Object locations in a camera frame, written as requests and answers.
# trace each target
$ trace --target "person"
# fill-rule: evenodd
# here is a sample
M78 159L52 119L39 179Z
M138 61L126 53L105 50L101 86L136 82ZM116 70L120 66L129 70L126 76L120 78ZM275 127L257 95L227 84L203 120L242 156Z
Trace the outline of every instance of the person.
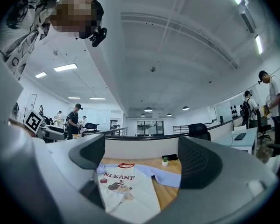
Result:
M100 28L103 14L97 0L17 0L0 24L0 56L20 80L37 37L46 37L50 25L86 39Z
M79 133L80 133L80 131L82 130L82 128L84 128L85 127L85 124L86 124L86 116L84 115L81 119L80 119L80 122L79 122L79 125L80 125L80 128L79 128Z
M62 112L61 112L61 110L57 113L57 115L56 115L56 118L55 118L55 124L57 123L57 126L60 126L60 123L61 123L61 114L62 114Z
M270 84L270 100L267 102L265 109L270 110L275 125L275 144L280 144L280 118L279 118L279 102L280 102L280 79L276 76L269 75L262 70L259 72L259 79L265 84Z
M248 128L256 128L258 127L258 122L257 122L257 114L256 112L258 111L258 105L255 102L254 99L251 98L252 94L249 91L245 91L245 102L249 104L251 115L249 117L249 125Z
M43 111L43 106L41 105L41 107L39 108L39 112L40 115L44 115L44 111Z
M81 127L85 127L86 118L87 118L87 117L86 117L85 115L81 118L81 120L80 120L80 122L79 122L79 124L80 124Z
M61 114L62 114L62 112L61 112L61 110L60 110L60 111L58 112L58 114L56 115L56 119L60 119Z
M80 104L76 104L75 108L68 115L68 117L69 117L69 125L67 127L68 133L69 133L69 136L67 138L68 140L71 140L73 138L73 134L78 134L78 130L79 130L78 111L80 109L81 109L81 105Z

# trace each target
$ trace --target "desk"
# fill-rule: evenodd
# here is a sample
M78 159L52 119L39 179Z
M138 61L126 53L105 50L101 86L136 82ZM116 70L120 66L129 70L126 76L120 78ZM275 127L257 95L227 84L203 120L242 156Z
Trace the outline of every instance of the desk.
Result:
M234 140L237 135L240 133L246 133L245 137L242 140ZM212 142L217 144L222 144L225 146L230 146L240 150L247 150L249 154L252 154L252 147L255 144L254 155L256 156L256 147L257 147L257 135L258 135L258 128L252 128L247 130L239 130L228 132Z
M175 174L181 174L182 166L181 162L176 161L169 161L168 166L162 165L162 159L161 158L154 158L154 159L109 159L109 158L103 158L102 163L104 164L120 164L120 163L136 163L136 164L142 164L151 166L154 168L158 168L167 172L175 173ZM178 194L178 188L168 187L159 184L154 178L152 179L154 190L157 194L160 208L163 210L166 206L169 205L177 196Z
M82 134L73 134L73 139L78 139L78 138L81 138L82 137Z

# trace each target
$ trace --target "white ceiling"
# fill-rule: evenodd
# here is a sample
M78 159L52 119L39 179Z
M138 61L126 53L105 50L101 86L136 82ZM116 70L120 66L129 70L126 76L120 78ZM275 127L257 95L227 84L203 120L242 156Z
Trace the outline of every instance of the white ceiling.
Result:
M75 63L77 69L56 72L54 68ZM102 79L83 40L49 30L48 37L39 41L32 53L25 74L56 95L70 102L77 100L68 97L80 97L79 103L116 104L110 90ZM35 75L46 72L47 76ZM90 100L90 97L103 97L105 101Z
M108 56L111 51L108 45L116 44L113 38L122 39L124 54L117 55L124 56L125 72L112 64L114 54L108 57L109 68L105 67L127 89L122 97L128 99L129 117L139 117L147 106L160 117L168 112L177 115L182 106L189 105L183 103L185 97L193 98L197 87L219 80L224 73L240 69L251 60L261 61L255 34L247 30L234 0L116 0L120 6L112 5L112 0L100 2L105 6L107 19L103 25L108 34L104 44L95 49L104 49L102 53ZM123 30L120 36L120 32L114 33L115 25L112 26L117 13L121 15ZM257 32L262 32L266 49L273 42L264 31L267 21L257 16L255 23ZM53 29L45 42L35 48L26 74L64 99L78 96L81 103L91 103L89 97L98 96L105 97L105 102L119 102L106 85L111 84L110 76L100 74L102 64L93 62L91 55L96 50L90 48L89 53L89 44L57 34ZM58 56L53 55L54 50L58 50ZM76 63L78 69L63 72L53 69L70 63ZM48 75L36 79L35 75L41 72ZM118 78L119 73L126 75Z
M147 106L176 115L196 87L259 57L234 0L123 0L122 7L130 116Z

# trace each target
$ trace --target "black office chair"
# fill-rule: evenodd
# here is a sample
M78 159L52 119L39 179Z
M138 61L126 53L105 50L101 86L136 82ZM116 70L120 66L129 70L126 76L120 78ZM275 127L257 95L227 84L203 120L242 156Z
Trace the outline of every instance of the black office chair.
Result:
M205 124L192 124L188 128L190 137L210 141L210 133L207 131Z
M260 122L258 122L258 132L260 133L260 136L258 139L260 139L260 143L262 143L263 139L269 139L272 140L269 135L266 134L266 131L269 131L272 129L271 125L267 124L267 118L261 117Z
M94 131L97 131L99 124L93 124L93 123L87 123L85 124L85 129L93 129Z

